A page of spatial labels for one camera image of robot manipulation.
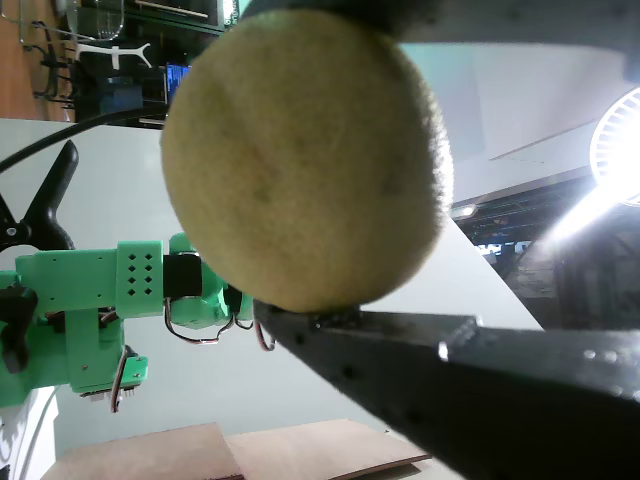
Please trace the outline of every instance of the yellow ball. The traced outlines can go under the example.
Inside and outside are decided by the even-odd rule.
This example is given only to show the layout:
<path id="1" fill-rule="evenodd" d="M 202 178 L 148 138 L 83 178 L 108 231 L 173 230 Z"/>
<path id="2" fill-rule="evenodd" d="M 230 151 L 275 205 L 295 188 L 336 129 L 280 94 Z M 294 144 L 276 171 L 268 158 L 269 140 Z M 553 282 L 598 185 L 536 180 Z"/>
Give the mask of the yellow ball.
<path id="1" fill-rule="evenodd" d="M 452 194 L 433 95 L 393 41 L 283 10 L 194 63 L 162 135 L 167 188 L 203 259 L 296 312 L 370 302 L 420 268 Z"/>

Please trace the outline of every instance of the wooden board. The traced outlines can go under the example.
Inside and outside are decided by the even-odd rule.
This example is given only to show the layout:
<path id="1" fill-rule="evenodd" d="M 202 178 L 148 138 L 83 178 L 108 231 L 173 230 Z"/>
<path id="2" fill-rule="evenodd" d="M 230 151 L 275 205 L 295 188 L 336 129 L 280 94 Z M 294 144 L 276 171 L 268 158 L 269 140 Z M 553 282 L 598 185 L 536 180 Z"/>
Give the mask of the wooden board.
<path id="1" fill-rule="evenodd" d="M 215 424 L 150 433 L 65 454 L 42 480 L 242 480 Z"/>
<path id="2" fill-rule="evenodd" d="M 343 480 L 431 457 L 351 420 L 244 433 L 226 440 L 246 480 Z"/>

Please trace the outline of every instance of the ceiling light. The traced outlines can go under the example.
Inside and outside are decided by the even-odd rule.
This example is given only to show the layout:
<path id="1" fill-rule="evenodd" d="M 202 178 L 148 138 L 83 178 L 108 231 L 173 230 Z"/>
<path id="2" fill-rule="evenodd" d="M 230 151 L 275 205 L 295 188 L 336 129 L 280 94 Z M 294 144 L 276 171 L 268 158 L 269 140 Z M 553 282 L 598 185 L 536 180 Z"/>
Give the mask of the ceiling light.
<path id="1" fill-rule="evenodd" d="M 454 208 L 451 210 L 451 218 L 453 220 L 461 220 L 463 218 L 468 218 L 472 216 L 474 213 L 476 213 L 476 210 L 478 210 L 478 207 L 473 204 Z"/>
<path id="2" fill-rule="evenodd" d="M 551 239 L 564 240 L 607 213 L 618 201 L 598 186 L 558 221 L 551 230 Z"/>
<path id="3" fill-rule="evenodd" d="M 620 203 L 640 206 L 640 88 L 605 113 L 591 140 L 593 176 Z"/>

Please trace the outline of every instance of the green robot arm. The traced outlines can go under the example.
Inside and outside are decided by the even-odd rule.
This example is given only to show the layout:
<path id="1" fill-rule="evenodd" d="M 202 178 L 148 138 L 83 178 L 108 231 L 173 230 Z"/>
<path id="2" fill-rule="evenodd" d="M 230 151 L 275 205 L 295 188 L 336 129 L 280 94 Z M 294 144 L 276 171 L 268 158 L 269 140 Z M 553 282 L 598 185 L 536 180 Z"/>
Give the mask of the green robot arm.
<path id="1" fill-rule="evenodd" d="M 50 385 L 68 383 L 81 395 L 109 391 L 124 353 L 119 387 L 137 387 L 147 378 L 148 360 L 125 350 L 124 319 L 162 315 L 165 304 L 171 323 L 191 329 L 252 317 L 252 300 L 243 295 L 233 318 L 224 298 L 230 287 L 200 261 L 184 234 L 169 245 L 169 255 L 161 241 L 38 252 L 18 257 L 15 271 L 0 272 L 0 291 L 37 298 L 21 319 L 24 338 L 16 328 L 20 320 L 0 320 L 0 407 L 21 404 L 31 389 Z M 187 263 L 197 269 L 183 268 Z"/>

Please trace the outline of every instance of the metal wire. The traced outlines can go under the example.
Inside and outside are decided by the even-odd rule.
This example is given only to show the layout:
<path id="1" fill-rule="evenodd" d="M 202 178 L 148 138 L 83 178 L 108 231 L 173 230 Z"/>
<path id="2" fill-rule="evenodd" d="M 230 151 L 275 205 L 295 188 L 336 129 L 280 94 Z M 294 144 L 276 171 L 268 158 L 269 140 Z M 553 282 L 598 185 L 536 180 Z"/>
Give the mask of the metal wire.
<path id="1" fill-rule="evenodd" d="M 116 313 L 115 310 L 112 310 L 110 312 L 107 312 L 105 314 L 103 314 L 100 317 L 100 323 L 104 324 L 104 325 L 108 325 L 111 322 L 113 322 L 114 320 L 118 319 L 118 314 Z"/>
<path id="2" fill-rule="evenodd" d="M 122 350 L 122 356 L 120 362 L 118 362 L 118 370 L 116 372 L 116 378 L 113 381 L 111 387 L 111 413 L 118 413 L 120 411 L 120 384 L 122 383 L 122 377 L 124 375 L 124 367 L 127 364 L 127 358 L 129 358 L 129 346 L 125 345 Z"/>
<path id="3" fill-rule="evenodd" d="M 264 339 L 264 334 L 262 333 L 262 325 L 256 320 L 256 337 L 258 337 L 258 343 L 260 344 L 260 348 L 262 348 L 265 352 L 273 352 L 276 348 L 276 339 L 271 337 L 271 343 L 267 345 L 267 342 Z"/>
<path id="4" fill-rule="evenodd" d="M 216 334 L 215 338 L 196 339 L 196 338 L 185 337 L 184 335 L 180 335 L 178 332 L 176 332 L 173 329 L 173 322 L 171 321 L 171 299 L 166 298 L 164 301 L 164 324 L 167 327 L 167 330 L 169 330 L 173 335 L 178 337 L 180 340 L 184 340 L 185 342 L 191 343 L 192 345 L 215 345 L 220 341 L 220 335 L 222 335 L 224 332 L 226 332 L 231 327 L 233 327 L 235 322 L 236 322 L 236 317 L 232 316 L 229 322 L 227 322 L 227 324 L 224 327 L 218 330 L 218 333 Z"/>
<path id="5" fill-rule="evenodd" d="M 251 330 L 253 328 L 253 322 L 251 322 L 249 325 L 243 325 L 240 320 L 238 320 L 238 317 L 234 317 L 235 318 L 235 324 L 236 326 L 240 327 L 243 330 Z"/>

